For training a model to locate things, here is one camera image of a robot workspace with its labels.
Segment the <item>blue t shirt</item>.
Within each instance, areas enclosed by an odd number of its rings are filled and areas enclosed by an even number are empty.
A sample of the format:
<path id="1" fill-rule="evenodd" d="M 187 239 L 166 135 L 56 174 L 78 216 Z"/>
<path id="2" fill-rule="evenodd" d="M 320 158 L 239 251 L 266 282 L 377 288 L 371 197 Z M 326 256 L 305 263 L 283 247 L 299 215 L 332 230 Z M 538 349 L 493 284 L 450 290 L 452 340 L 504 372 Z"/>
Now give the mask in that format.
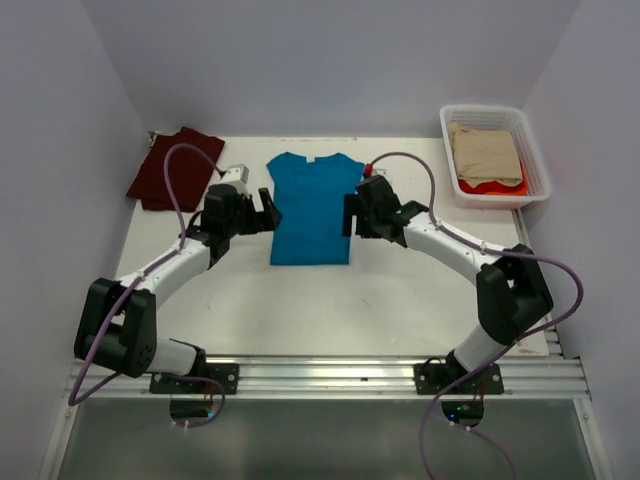
<path id="1" fill-rule="evenodd" d="M 275 266 L 347 265 L 342 234 L 344 200 L 355 192 L 364 164 L 342 153 L 306 157 L 284 152 L 267 164 L 274 203 L 282 214 L 271 247 Z"/>

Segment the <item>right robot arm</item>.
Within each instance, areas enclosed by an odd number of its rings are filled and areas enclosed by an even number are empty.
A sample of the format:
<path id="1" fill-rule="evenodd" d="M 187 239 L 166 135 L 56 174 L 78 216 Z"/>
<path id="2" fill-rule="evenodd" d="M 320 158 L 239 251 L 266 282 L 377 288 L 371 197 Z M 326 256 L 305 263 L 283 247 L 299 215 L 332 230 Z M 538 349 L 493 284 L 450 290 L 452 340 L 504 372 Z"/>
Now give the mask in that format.
<path id="1" fill-rule="evenodd" d="M 456 230 L 416 201 L 401 204 L 389 182 L 375 175 L 344 198 L 343 234 L 382 238 L 438 260 L 476 289 L 478 325 L 445 360 L 451 389 L 468 392 L 480 368 L 550 313 L 553 300 L 532 251 L 504 249 Z"/>

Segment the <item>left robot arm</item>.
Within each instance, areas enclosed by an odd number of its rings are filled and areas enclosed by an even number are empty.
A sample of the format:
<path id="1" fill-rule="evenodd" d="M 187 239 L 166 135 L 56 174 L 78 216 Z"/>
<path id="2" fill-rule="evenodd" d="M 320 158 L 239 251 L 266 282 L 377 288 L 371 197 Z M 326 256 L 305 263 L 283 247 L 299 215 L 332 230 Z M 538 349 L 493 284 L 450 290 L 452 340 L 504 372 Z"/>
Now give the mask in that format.
<path id="1" fill-rule="evenodd" d="M 261 211 L 236 185 L 210 187 L 203 209 L 183 225 L 168 251 L 119 279 L 95 280 L 88 289 L 74 356 L 131 378 L 170 374 L 185 392 L 201 390 L 208 379 L 204 350 L 160 337 L 157 312 L 187 282 L 217 264 L 234 237 L 277 229 L 282 215 L 269 190 L 261 188 L 258 194 Z"/>

